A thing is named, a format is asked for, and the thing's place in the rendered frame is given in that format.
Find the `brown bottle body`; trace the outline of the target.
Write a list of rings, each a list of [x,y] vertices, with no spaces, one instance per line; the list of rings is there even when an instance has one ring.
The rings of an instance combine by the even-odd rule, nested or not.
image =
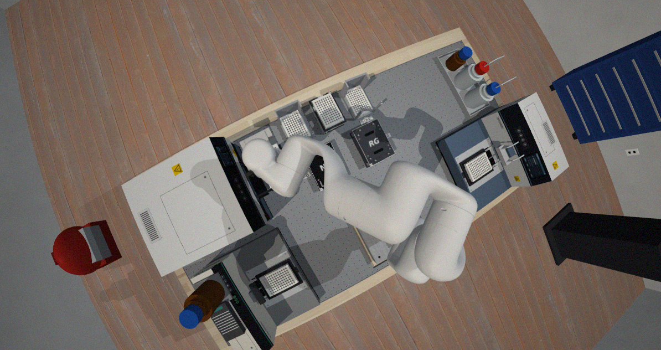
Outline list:
[[[459,52],[459,51],[456,51],[454,54],[452,54],[452,55],[446,60],[446,67],[447,67],[450,71],[456,71],[456,70],[459,69],[463,64],[466,63],[466,61],[464,61],[464,62],[462,62],[462,63],[460,63],[460,62],[457,61],[457,59],[456,59],[456,54],[457,54],[458,52]]]

